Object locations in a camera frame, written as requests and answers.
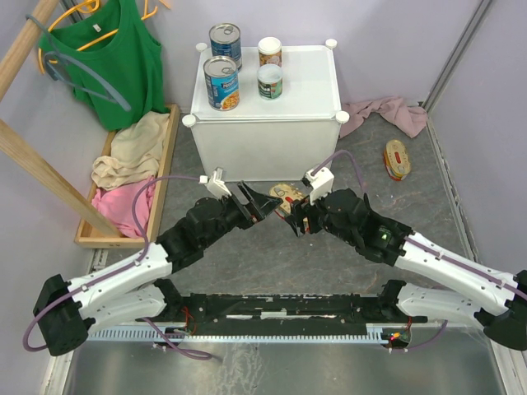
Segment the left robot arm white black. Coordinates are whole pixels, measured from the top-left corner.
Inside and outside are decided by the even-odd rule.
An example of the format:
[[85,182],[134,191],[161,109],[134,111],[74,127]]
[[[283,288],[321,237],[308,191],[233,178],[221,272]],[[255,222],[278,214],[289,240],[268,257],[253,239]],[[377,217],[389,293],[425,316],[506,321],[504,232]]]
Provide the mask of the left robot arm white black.
[[200,260],[205,249],[235,228],[246,230],[263,221],[282,199],[237,184],[247,198],[203,197],[174,226],[138,253],[96,274],[66,281],[59,274],[42,285],[34,318],[22,338],[29,352],[47,350],[60,356],[79,347],[96,326],[94,312],[107,301],[157,281]]

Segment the blue can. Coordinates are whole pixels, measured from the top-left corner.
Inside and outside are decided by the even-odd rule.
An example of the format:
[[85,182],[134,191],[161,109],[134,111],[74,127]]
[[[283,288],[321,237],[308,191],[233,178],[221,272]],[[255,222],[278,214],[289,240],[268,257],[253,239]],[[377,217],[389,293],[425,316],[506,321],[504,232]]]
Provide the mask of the blue can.
[[213,56],[232,58],[237,69],[242,68],[240,28],[231,23],[220,23],[209,30],[209,39]]
[[213,56],[203,65],[208,103],[216,110],[234,109],[240,102],[238,69],[227,56]]

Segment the orange can white lid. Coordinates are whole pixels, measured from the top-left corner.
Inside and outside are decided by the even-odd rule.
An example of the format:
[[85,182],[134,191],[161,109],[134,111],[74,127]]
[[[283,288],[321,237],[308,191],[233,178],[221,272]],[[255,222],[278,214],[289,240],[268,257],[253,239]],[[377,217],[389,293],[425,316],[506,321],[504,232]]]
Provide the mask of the orange can white lid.
[[272,36],[262,38],[258,43],[259,66],[274,64],[282,66],[282,42]]

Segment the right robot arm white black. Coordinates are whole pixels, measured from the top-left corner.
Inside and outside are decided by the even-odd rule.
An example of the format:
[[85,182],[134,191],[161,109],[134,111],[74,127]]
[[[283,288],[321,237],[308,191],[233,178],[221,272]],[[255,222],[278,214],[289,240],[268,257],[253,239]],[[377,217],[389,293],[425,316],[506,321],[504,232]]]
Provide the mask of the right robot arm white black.
[[396,322],[425,316],[474,325],[494,342],[526,349],[526,273],[483,266],[442,248],[410,226],[375,212],[367,196],[340,189],[311,201],[285,197],[286,222],[297,234],[324,230],[352,246],[366,260],[427,277],[443,290],[402,285],[378,301],[379,315]]

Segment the oval gold tin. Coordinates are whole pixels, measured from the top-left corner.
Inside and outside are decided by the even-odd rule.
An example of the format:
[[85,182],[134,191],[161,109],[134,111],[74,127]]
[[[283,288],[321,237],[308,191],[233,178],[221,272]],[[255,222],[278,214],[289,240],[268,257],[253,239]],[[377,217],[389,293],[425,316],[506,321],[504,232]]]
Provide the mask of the oval gold tin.
[[392,139],[386,143],[383,161],[389,177],[395,181],[404,180],[411,172],[406,146],[400,140]]
[[281,205],[274,211],[283,221],[285,221],[294,231],[297,237],[302,235],[301,227],[295,222],[291,221],[291,205],[294,201],[302,200],[305,194],[298,188],[291,184],[275,184],[269,189],[269,194],[276,198],[281,198]]

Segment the green can white lid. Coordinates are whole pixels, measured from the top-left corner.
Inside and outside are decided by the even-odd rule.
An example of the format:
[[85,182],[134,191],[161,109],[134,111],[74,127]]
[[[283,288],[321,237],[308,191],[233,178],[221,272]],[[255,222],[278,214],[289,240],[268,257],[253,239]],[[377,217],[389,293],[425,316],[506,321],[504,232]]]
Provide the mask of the green can white lid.
[[275,64],[264,64],[257,72],[259,95],[266,100],[275,100],[282,94],[282,68]]

